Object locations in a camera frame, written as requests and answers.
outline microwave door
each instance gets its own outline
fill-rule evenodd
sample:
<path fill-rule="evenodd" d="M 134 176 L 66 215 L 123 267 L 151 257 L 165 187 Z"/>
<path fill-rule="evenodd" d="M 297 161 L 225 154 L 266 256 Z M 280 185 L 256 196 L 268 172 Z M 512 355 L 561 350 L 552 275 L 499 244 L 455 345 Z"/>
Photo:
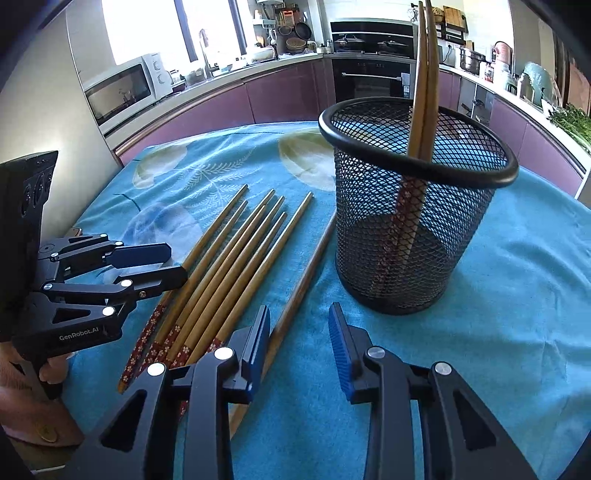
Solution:
<path fill-rule="evenodd" d="M 151 76 L 135 64 L 88 89 L 86 97 L 103 135 L 135 115 L 156 98 Z"/>

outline kitchen cabinet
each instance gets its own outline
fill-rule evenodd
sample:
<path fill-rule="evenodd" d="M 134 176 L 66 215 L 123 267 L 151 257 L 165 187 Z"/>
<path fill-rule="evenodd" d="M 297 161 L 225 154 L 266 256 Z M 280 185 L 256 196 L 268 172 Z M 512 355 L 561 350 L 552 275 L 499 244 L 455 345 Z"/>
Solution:
<path fill-rule="evenodd" d="M 245 84 L 257 124 L 318 120 L 320 108 L 312 62 L 270 72 Z"/>
<path fill-rule="evenodd" d="M 527 127 L 527 120 L 522 115 L 502 100 L 495 99 L 489 127 L 509 146 L 515 156 L 519 155 Z"/>
<path fill-rule="evenodd" d="M 522 167 L 536 172 L 569 195 L 577 193 L 581 177 L 562 152 L 531 124 L 525 127 L 518 158 Z"/>
<path fill-rule="evenodd" d="M 120 156 L 127 165 L 144 148 L 224 128 L 253 124 L 251 106 L 244 85 L 205 100 L 137 142 Z"/>
<path fill-rule="evenodd" d="M 457 111 L 460 100 L 461 77 L 444 70 L 439 70 L 439 106 Z"/>
<path fill-rule="evenodd" d="M 519 164 L 574 196 L 582 179 L 560 151 L 526 117 L 498 98 L 492 108 L 490 129 L 513 151 Z"/>

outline oven handle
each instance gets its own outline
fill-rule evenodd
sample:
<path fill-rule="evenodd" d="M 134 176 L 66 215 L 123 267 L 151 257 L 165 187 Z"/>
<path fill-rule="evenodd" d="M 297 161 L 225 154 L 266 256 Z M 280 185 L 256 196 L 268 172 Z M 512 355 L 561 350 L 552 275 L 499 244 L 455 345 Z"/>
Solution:
<path fill-rule="evenodd" d="M 345 73 L 341 72 L 343 77 L 367 77 L 371 79 L 387 79 L 387 80 L 396 80 L 398 82 L 402 82 L 402 77 L 385 77 L 383 75 L 363 75 L 361 73 Z"/>

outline shelf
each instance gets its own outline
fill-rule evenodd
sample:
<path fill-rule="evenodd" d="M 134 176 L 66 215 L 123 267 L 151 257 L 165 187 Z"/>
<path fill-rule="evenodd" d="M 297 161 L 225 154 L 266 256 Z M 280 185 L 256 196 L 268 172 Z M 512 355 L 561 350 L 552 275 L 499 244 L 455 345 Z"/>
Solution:
<path fill-rule="evenodd" d="M 260 25 L 263 28 L 273 28 L 275 26 L 275 20 L 267 20 L 266 18 L 253 18 L 253 25 Z"/>

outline mesh cup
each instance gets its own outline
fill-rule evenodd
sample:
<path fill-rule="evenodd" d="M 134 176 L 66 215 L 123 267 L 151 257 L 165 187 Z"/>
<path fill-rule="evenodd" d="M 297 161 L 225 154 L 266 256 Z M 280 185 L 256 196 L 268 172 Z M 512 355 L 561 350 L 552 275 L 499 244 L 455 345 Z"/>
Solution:
<path fill-rule="evenodd" d="M 378 97 L 326 109 L 335 148 L 336 269 L 345 289 L 383 313 L 432 305 L 497 188 L 515 181 L 515 155 L 491 130 L 439 109 L 432 162 L 406 156 L 413 102 Z"/>

